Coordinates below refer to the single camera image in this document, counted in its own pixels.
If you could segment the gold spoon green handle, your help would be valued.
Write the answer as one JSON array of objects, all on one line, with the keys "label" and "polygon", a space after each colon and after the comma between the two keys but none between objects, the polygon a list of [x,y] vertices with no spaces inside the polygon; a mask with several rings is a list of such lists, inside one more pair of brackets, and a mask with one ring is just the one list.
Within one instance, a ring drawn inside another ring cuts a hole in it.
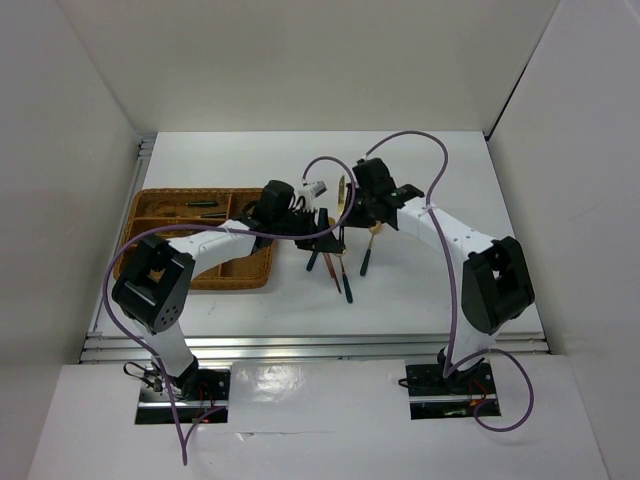
[{"label": "gold spoon green handle", "polygon": [[376,222],[374,226],[369,228],[370,238],[369,238],[367,249],[365,251],[365,254],[361,263],[361,267],[359,270],[359,275],[361,277],[364,277],[367,274],[370,258],[372,254],[373,242],[376,235],[381,231],[382,227],[383,225],[380,222]]},{"label": "gold spoon green handle", "polygon": [[317,261],[317,258],[319,256],[319,252],[318,251],[313,251],[309,257],[309,260],[306,264],[306,271],[307,272],[311,272],[315,266],[315,263]]},{"label": "gold spoon green handle", "polygon": [[343,283],[344,295],[345,295],[346,301],[349,304],[352,304],[354,302],[354,298],[353,298],[353,293],[352,293],[352,289],[351,289],[351,286],[350,286],[347,270],[346,270],[346,267],[345,267],[345,264],[344,264],[344,256],[345,256],[345,254],[346,254],[346,251],[343,250],[341,253],[337,254],[337,258],[338,258],[339,264],[340,264],[341,278],[342,278],[342,283]]}]

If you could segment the gold fork green handle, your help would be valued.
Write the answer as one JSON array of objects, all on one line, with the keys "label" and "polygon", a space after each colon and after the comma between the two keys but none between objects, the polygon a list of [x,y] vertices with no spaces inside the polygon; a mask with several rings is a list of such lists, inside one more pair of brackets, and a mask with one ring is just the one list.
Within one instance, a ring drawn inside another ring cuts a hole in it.
[{"label": "gold fork green handle", "polygon": [[226,220],[228,218],[225,212],[208,212],[203,213],[199,216],[200,219],[209,219],[209,220]]},{"label": "gold fork green handle", "polygon": [[197,200],[197,201],[191,201],[191,202],[187,202],[186,207],[189,208],[208,208],[208,207],[217,207],[219,205],[219,202],[216,200]]}]

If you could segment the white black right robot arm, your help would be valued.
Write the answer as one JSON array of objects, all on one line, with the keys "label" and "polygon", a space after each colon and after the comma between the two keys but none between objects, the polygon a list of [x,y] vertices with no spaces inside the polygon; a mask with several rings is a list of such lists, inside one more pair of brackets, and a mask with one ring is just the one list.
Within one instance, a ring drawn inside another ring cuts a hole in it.
[{"label": "white black right robot arm", "polygon": [[454,299],[452,334],[438,354],[436,379],[448,392],[460,391],[496,341],[505,323],[534,303],[535,293],[521,244],[495,239],[462,223],[425,199],[411,184],[398,187],[379,158],[353,167],[356,190],[345,224],[369,228],[386,224],[445,257]]}]

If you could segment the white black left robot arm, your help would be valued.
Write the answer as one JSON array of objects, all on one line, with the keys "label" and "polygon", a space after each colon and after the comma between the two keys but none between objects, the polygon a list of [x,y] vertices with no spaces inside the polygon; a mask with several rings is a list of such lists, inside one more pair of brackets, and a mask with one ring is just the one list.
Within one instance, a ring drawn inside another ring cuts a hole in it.
[{"label": "white black left robot arm", "polygon": [[203,381],[196,357],[178,323],[191,281],[201,273],[269,247],[274,235],[295,236],[296,247],[324,254],[344,251],[332,233],[328,214],[294,203],[294,188],[271,180],[259,199],[217,230],[165,240],[155,234],[141,239],[121,270],[112,299],[137,323],[153,350],[152,362],[165,372],[163,388],[176,399],[193,395]]}]

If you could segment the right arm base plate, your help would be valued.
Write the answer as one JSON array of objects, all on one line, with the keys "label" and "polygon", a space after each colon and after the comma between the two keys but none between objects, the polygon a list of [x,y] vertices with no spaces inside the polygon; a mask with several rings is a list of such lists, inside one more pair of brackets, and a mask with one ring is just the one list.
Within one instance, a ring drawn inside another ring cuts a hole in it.
[{"label": "right arm base plate", "polygon": [[461,374],[445,379],[438,364],[405,367],[398,385],[408,391],[412,420],[470,418],[476,407],[479,416],[501,415],[493,372],[484,361]]}]

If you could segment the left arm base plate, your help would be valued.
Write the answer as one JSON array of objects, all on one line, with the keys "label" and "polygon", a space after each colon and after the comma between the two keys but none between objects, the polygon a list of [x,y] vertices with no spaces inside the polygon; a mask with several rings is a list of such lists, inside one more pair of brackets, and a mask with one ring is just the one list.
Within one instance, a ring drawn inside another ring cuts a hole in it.
[{"label": "left arm base plate", "polygon": [[[175,386],[177,416],[181,424],[201,422],[224,424],[228,422],[231,371],[229,369],[203,369],[196,382],[182,393]],[[142,373],[141,387],[134,423],[136,425],[169,425],[174,423],[168,387],[155,368]]]}]

